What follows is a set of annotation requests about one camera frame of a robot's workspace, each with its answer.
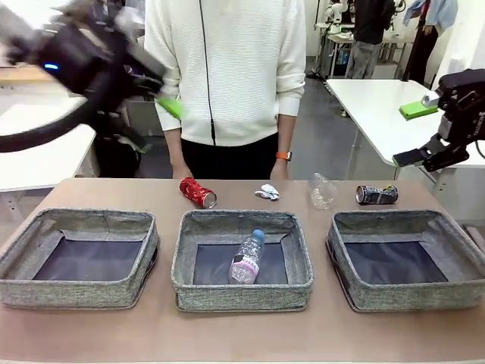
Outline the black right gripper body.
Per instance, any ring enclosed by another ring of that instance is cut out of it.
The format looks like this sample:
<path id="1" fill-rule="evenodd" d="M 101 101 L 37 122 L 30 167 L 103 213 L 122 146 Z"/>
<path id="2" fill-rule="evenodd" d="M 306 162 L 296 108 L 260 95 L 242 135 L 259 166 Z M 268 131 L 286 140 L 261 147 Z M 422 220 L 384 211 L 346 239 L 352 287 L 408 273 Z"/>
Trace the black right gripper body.
<path id="1" fill-rule="evenodd" d="M 440 78 L 436 93 L 443 116 L 435 151 L 466 147 L 484 139 L 484 69 L 466 69 Z"/>

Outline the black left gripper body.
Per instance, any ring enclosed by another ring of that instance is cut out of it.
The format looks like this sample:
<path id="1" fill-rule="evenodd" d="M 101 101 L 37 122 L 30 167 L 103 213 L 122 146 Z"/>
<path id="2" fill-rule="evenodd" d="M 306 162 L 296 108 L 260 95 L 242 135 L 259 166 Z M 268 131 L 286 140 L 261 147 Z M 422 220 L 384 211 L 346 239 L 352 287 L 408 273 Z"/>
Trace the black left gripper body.
<path id="1" fill-rule="evenodd" d="M 72 93 L 102 97 L 99 111 L 157 94 L 167 68 L 130 37 L 122 17 L 57 17 L 37 31 L 37 65 Z"/>

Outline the person's right hand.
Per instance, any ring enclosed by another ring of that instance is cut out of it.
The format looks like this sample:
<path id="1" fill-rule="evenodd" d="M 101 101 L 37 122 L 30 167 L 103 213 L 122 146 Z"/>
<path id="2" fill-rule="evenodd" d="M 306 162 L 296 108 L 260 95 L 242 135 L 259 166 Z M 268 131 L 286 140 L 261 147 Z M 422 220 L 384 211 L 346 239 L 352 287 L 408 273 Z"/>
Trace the person's right hand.
<path id="1" fill-rule="evenodd" d="M 187 177 L 193 177 L 192 172 L 186 165 L 185 161 L 178 161 L 171 164 L 173 170 L 173 179 L 182 180 Z"/>

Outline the person's left hand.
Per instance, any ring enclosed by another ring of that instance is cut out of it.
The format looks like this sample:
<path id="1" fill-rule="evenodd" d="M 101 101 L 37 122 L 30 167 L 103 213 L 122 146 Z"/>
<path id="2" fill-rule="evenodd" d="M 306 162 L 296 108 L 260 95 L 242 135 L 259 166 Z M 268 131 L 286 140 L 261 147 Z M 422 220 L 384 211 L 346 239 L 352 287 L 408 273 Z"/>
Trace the person's left hand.
<path id="1" fill-rule="evenodd" d="M 288 180 L 288 161 L 278 158 L 271 171 L 271 180 Z"/>

